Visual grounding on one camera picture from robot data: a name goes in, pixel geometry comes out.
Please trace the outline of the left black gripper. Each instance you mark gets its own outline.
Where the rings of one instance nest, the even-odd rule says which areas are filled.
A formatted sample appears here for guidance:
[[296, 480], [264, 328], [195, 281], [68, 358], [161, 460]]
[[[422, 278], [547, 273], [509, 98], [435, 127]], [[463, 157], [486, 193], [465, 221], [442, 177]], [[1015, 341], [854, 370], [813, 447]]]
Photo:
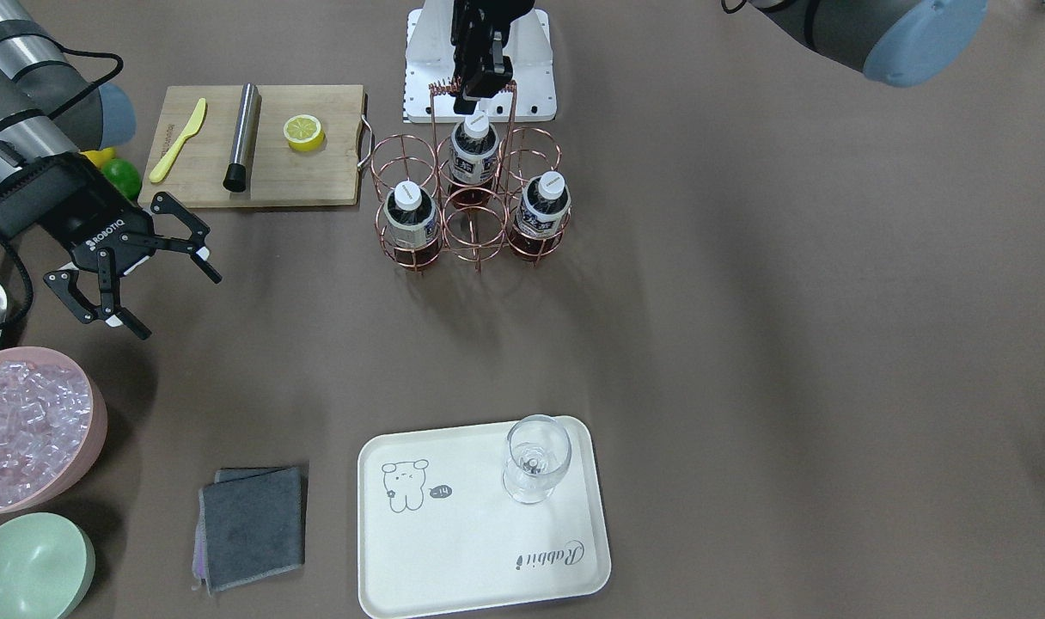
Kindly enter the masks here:
[[510, 43], [510, 25], [534, 6], [534, 1], [452, 3], [455, 113], [470, 116], [480, 99], [494, 97], [512, 79], [512, 63], [505, 54]]

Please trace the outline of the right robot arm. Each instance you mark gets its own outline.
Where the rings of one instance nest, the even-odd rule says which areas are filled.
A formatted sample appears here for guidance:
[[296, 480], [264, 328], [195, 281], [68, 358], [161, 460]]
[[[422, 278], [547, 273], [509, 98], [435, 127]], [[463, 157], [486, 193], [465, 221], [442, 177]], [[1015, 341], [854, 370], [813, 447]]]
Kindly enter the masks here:
[[187, 254], [213, 282], [209, 226], [171, 193], [149, 207], [120, 191], [86, 157], [134, 136], [132, 102], [112, 70], [87, 81], [62, 46], [17, 1], [0, 1], [0, 247], [15, 263], [23, 305], [0, 320], [0, 330], [32, 306], [33, 281], [13, 246], [33, 226], [70, 255], [44, 282], [83, 324], [125, 326], [141, 340], [150, 330], [122, 304], [120, 282], [158, 251]]

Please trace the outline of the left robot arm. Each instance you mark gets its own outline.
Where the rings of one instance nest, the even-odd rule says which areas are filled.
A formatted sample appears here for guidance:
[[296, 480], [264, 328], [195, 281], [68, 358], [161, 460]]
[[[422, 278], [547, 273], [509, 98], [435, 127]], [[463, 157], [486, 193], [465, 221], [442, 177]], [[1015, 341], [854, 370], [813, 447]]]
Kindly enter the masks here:
[[[865, 78], [907, 88], [936, 76], [966, 50], [986, 1], [753, 1], [802, 46]], [[514, 77], [510, 27], [533, 1], [455, 1], [452, 110], [474, 113]]]

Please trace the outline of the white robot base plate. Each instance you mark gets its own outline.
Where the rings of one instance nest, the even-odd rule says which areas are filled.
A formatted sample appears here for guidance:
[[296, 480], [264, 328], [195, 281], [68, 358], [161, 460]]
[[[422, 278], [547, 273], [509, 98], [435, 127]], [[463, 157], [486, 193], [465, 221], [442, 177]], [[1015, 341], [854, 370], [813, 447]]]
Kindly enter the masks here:
[[558, 102], [547, 12], [533, 1], [425, 1], [407, 17], [402, 118], [553, 120]]

